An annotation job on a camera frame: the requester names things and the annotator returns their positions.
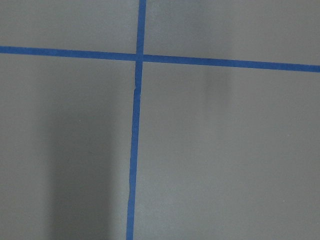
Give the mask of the blue tape strip lengthwise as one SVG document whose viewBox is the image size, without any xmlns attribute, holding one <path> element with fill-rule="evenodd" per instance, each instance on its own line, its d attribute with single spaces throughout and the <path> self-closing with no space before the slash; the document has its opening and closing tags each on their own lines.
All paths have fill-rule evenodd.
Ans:
<svg viewBox="0 0 320 240">
<path fill-rule="evenodd" d="M 138 5 L 136 59 L 134 72 L 134 92 L 132 106 L 131 145 L 129 160 L 129 195 L 127 202 L 126 239 L 134 238 L 135 202 L 139 148 L 140 105 L 144 62 L 144 40 L 147 2 L 140 0 Z"/>
</svg>

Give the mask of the blue tape strip crosswise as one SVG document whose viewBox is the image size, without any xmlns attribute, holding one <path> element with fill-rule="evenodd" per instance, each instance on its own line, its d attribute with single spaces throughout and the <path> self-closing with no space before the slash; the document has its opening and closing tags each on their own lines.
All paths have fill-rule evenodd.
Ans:
<svg viewBox="0 0 320 240">
<path fill-rule="evenodd" d="M 309 73 L 320 72 L 319 65 L 217 59 L 217 58 L 198 58 L 198 57 L 149 55 L 149 54 L 144 54 L 143 56 L 140 56 L 133 53 L 36 48 L 36 47 L 20 47 L 20 46 L 1 46 L 0 52 L 2 54 L 15 54 L 15 55 L 101 59 L 101 60 L 116 60 L 116 61 L 131 61 L 131 62 L 141 61 L 141 62 L 148 62 L 148 63 L 265 69 L 265 70 L 295 71 L 295 72 L 309 72 Z"/>
</svg>

